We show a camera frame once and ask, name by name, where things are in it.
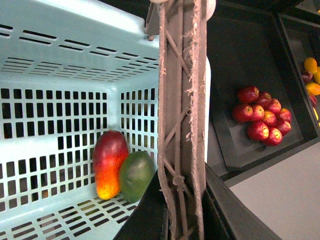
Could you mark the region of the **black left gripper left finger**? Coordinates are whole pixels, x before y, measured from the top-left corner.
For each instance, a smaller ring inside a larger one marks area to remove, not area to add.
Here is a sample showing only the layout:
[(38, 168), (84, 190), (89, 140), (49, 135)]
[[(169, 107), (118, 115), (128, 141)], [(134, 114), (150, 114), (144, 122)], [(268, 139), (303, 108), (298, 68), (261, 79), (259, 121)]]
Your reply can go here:
[(156, 172), (142, 199), (115, 240), (169, 240), (169, 210)]

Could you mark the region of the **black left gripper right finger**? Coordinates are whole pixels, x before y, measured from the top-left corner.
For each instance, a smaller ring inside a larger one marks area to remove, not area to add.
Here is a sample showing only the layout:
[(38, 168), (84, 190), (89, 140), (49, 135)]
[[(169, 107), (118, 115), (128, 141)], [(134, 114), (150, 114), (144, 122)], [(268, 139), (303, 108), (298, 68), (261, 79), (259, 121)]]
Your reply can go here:
[(202, 198), (206, 240), (279, 240), (280, 237), (254, 215), (208, 164)]

